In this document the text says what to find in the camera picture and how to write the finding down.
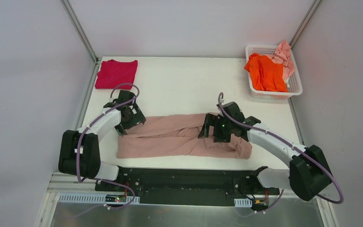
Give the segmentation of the dusty pink graphic t-shirt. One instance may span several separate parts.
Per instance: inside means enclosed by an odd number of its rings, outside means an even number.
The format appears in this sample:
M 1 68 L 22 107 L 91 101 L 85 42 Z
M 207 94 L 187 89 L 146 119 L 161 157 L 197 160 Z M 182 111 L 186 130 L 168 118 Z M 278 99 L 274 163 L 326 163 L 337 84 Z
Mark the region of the dusty pink graphic t-shirt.
M 215 143 L 213 134 L 198 138 L 205 113 L 148 117 L 118 137 L 117 158 L 198 156 L 249 159 L 252 145 L 236 136 Z

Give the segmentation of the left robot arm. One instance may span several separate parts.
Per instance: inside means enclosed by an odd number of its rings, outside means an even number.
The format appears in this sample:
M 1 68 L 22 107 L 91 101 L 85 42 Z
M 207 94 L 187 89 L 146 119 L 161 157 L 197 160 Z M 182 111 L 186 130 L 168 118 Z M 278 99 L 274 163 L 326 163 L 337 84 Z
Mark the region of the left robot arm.
M 65 131 L 60 147 L 59 172 L 80 179 L 107 180 L 113 191 L 122 190 L 125 178 L 119 175 L 118 166 L 101 160 L 99 143 L 111 130 L 123 136 L 132 127 L 145 123 L 146 118 L 136 98 L 133 92 L 121 90 L 117 98 L 104 105 L 95 119 L 77 130 Z

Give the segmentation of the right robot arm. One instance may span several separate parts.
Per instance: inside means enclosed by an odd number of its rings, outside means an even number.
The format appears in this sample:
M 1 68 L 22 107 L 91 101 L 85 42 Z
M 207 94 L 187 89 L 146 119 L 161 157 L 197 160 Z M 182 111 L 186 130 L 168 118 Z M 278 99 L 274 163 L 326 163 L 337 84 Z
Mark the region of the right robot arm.
M 230 102 L 220 108 L 220 114 L 206 114 L 198 138 L 210 134 L 214 142 L 228 143 L 236 136 L 268 151 L 288 168 L 273 169 L 262 166 L 250 175 L 250 189 L 256 194 L 267 188 L 292 190 L 296 196 L 309 201 L 333 183 L 332 173 L 323 154 L 315 145 L 295 145 L 270 130 L 261 120 L 245 117 L 237 103 Z

